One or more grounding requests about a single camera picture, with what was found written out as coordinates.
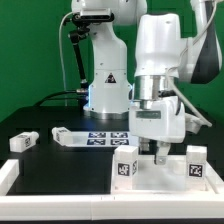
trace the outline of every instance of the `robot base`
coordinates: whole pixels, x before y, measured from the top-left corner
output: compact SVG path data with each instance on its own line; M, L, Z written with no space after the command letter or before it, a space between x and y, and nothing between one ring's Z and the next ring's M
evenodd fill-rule
M102 120L127 120L129 113L124 112L121 114L117 113L98 113L95 111L84 110L84 115Z

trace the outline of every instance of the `black cable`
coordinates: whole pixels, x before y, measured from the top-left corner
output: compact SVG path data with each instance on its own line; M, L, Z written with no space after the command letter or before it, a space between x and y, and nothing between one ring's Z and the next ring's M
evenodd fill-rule
M44 101L42 101L41 104L43 104L46 101L53 101L53 100L58 100L59 101L59 100L86 100L86 99L85 98L81 98L81 97L49 98L49 99L45 99Z
M85 71L84 71L84 66L83 66L83 62L82 62L82 56L81 56L79 45L73 44L73 48L75 51L76 60L77 60L78 68L79 68L80 79L84 80L84 79L86 79L86 75L85 75Z
M77 93L76 90L69 90L69 91L53 93L53 94L50 94L50 95L44 97L42 100L38 101L37 103L35 103L34 106L40 106L44 101L46 101L47 99L50 99L54 96L62 96L62 95L66 95L66 94L75 94L75 93Z

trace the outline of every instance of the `sticker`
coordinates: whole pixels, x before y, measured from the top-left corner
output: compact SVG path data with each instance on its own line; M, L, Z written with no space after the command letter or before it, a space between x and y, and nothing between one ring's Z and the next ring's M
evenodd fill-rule
M112 139L111 145L129 145L129 141L127 139Z
M130 165L118 163L118 175L129 177L130 176Z
M27 138L26 140L25 140L25 146L26 147L29 147L31 145L31 139L30 138Z
M110 73L105 83L117 83L112 73Z
M59 133L65 133L65 132L68 132L67 130L59 130L58 131Z
M111 133L111 138L128 138L128 133Z
M203 165L189 164L189 177L202 177Z
M138 170L138 161L136 160L134 163L133 163L133 168L132 168L132 174L134 175Z
M56 134L56 139L57 139L58 142L60 142L60 136L59 136L58 133Z
M89 133L89 138L106 138L105 132Z
M106 140L104 139L89 139L87 145L106 145Z

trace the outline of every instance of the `warning label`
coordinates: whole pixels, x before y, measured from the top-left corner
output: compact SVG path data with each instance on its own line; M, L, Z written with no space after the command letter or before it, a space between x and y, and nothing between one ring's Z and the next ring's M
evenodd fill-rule
M115 78L114 78L114 75L112 73L110 73L110 75L108 76L105 83L117 83Z

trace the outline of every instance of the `white cube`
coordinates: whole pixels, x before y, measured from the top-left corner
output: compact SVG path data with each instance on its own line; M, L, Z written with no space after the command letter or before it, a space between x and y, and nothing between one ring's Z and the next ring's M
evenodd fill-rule
M114 180L118 189L135 188L138 173L138 147L119 146L114 155Z
M11 152L24 152L25 150L36 145L36 140L39 138L37 132L23 132L9 140Z
M187 147L187 172L186 188L190 190L206 190L205 170L207 159L207 147Z
M53 134L53 139L62 146L73 144L72 132L64 127L53 128L52 134Z

